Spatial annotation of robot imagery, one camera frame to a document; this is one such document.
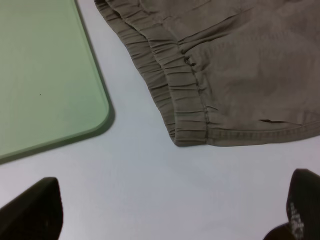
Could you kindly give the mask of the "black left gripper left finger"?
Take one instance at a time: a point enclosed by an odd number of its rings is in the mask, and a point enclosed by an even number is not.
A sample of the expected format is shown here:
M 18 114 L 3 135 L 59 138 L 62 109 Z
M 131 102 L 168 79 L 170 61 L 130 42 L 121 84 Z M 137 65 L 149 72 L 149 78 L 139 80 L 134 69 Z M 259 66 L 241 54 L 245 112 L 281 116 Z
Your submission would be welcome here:
M 0 208 L 0 238 L 57 240 L 63 222 L 59 181 L 44 177 Z

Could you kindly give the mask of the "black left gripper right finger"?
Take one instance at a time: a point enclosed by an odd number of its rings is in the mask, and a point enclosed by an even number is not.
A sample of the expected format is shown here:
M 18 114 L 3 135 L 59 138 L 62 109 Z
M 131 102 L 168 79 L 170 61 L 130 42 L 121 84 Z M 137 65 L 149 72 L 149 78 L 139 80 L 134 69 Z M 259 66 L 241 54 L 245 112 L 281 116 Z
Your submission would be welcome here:
M 288 222 L 272 229 L 266 240 L 320 238 L 320 176 L 298 168 L 291 177 L 286 201 Z

